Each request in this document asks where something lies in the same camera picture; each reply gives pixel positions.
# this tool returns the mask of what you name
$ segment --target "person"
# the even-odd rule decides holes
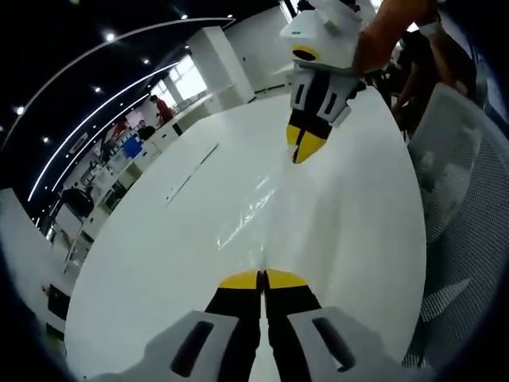
[[[111,139],[113,141],[117,140],[120,135],[123,134],[124,131],[126,131],[129,128],[129,123],[127,122],[127,119],[125,117],[122,117],[119,122],[115,125],[115,129],[113,131],[113,134],[111,135]]]
[[[156,129],[153,126],[144,126],[138,129],[138,136],[142,142],[144,142],[149,139],[155,132]]]
[[[171,118],[173,118],[172,110],[168,107],[165,101],[157,97],[156,95],[152,95],[150,97],[150,102],[155,103],[157,110],[157,117],[159,117],[159,122],[161,125],[167,123]]]
[[[506,2],[464,2],[452,0],[452,10],[456,17],[462,18],[469,29],[488,52],[495,64],[495,73],[503,74],[507,66],[507,58],[500,55],[499,31],[503,30],[503,23],[507,13],[503,12]],[[0,303],[4,314],[3,325],[6,330],[4,346],[6,353],[4,373],[14,376],[18,380],[30,380],[33,376],[47,380],[63,381],[77,380],[68,368],[58,364],[48,352],[41,336],[39,322],[36,316],[21,300],[18,291],[12,283],[12,275],[5,261],[4,248],[0,245]],[[507,372],[505,352],[503,349],[508,335],[507,298],[509,297],[509,278],[502,277],[498,285],[497,294],[493,297],[492,307],[486,313],[482,325],[478,325],[476,334],[467,341],[456,356],[443,368],[437,370],[436,380],[467,380],[475,375],[504,375]]]
[[[400,61],[410,64],[410,74],[391,111],[399,129],[411,137],[428,105],[435,85],[440,80],[429,41],[421,32],[405,32]]]
[[[384,66],[398,40],[414,22],[429,40],[440,82],[473,98],[476,66],[441,28],[436,0],[384,0],[373,22],[360,35],[355,71],[363,75]]]

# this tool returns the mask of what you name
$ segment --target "white cabinet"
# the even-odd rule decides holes
[[[83,230],[87,233],[87,235],[95,240],[109,216],[110,215],[100,206],[96,207],[90,216],[84,221]]]
[[[146,169],[149,168],[150,164],[155,161],[159,155],[161,155],[161,151],[153,142],[151,142],[151,139],[143,143],[142,148],[143,151],[136,157],[134,163],[141,171],[145,172]]]
[[[157,130],[148,140],[148,142],[152,142],[161,152],[166,150],[169,145],[176,141],[178,138],[178,134],[173,129],[172,123],[167,123],[159,130]]]
[[[120,177],[118,182],[124,186],[125,189],[129,189],[139,178],[135,176],[135,174],[131,173],[129,171],[130,168],[128,168],[126,171],[124,171]]]

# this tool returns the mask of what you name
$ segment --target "clear plastic film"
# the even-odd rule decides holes
[[[334,177],[292,163],[288,147],[277,169],[260,177],[238,217],[220,229],[216,244],[249,255],[251,266],[291,271],[320,297],[326,293],[338,244],[339,195]]]

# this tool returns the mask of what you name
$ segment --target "desk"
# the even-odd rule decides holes
[[[109,209],[103,207],[103,202],[111,194],[110,191],[113,185],[119,181],[122,183],[122,177],[131,172],[131,178],[135,181],[143,172],[150,166],[157,156],[161,154],[172,142],[177,140],[177,133],[173,130],[172,125],[165,124],[160,127],[156,132],[142,144],[142,151],[136,156],[136,158],[126,158],[120,150],[116,155],[122,155],[123,161],[120,161],[122,166],[117,169],[114,174],[109,173],[106,169],[105,178],[106,181],[99,188],[99,194],[94,199],[94,208],[86,219],[84,219],[81,229],[78,231],[75,239],[72,242],[72,246],[69,248],[68,255],[65,259],[64,271],[68,269],[68,262],[72,259],[73,252],[76,245],[78,244],[81,233],[86,232],[92,239],[96,238],[102,228],[104,221],[108,219],[110,215]],[[108,164],[110,165],[114,161],[112,158]],[[81,254],[81,258],[85,257],[86,253]]]
[[[150,339],[204,309],[223,278],[260,264],[260,217],[269,211],[262,206],[288,159],[289,113],[289,95],[281,95],[202,119],[133,185],[72,294],[65,343],[79,377],[130,367]],[[272,240],[280,252],[271,252],[266,265],[305,277],[323,306],[338,305],[379,333],[400,361],[421,306],[425,227],[410,156],[378,92],[359,93],[321,151],[290,168],[303,186],[295,198],[309,206],[300,223],[295,216],[281,222],[319,229],[304,232],[300,248]],[[327,206],[322,220],[318,212]],[[288,227],[277,236],[288,237]],[[265,334],[262,328],[251,380],[277,380]]]
[[[167,123],[159,127],[158,130],[166,126],[173,127],[175,124],[177,124],[181,131],[179,132],[176,130],[176,132],[178,134],[183,133],[196,121],[210,115],[210,112],[207,110],[204,104],[213,96],[213,94],[207,94],[206,96],[198,99],[195,103],[186,107],[183,111],[175,115],[175,117],[171,118]]]

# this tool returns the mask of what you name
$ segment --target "office chair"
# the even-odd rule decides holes
[[[422,309],[403,364],[444,366],[490,310],[509,259],[509,142],[438,84],[408,146],[425,214]]]

